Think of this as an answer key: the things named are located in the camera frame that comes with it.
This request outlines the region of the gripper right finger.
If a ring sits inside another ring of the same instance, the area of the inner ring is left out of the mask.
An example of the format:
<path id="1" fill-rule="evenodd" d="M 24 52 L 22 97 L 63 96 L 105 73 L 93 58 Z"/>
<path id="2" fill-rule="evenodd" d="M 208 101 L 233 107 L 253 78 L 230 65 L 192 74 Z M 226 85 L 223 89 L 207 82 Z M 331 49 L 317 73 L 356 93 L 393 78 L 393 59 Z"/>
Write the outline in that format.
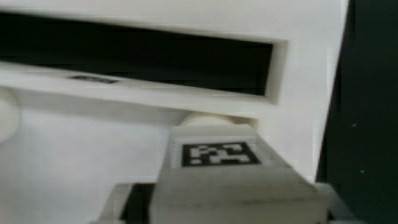
<path id="1" fill-rule="evenodd" d="M 328 183 L 317 183 L 315 186 L 328 199 L 328 212 L 329 212 L 328 224 L 354 224 L 356 215 L 351 211 L 351 208 L 345 204 L 340 194 L 333 188 L 333 185 Z"/>

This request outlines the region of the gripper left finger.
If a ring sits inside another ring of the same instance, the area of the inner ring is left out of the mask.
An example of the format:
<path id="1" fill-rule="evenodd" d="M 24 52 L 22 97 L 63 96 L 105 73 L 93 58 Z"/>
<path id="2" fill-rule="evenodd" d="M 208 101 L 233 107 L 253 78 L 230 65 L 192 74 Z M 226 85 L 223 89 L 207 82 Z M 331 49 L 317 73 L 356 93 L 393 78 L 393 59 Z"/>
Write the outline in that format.
<path id="1" fill-rule="evenodd" d="M 89 224 L 150 224 L 155 183 L 116 185 L 98 219 Z"/>

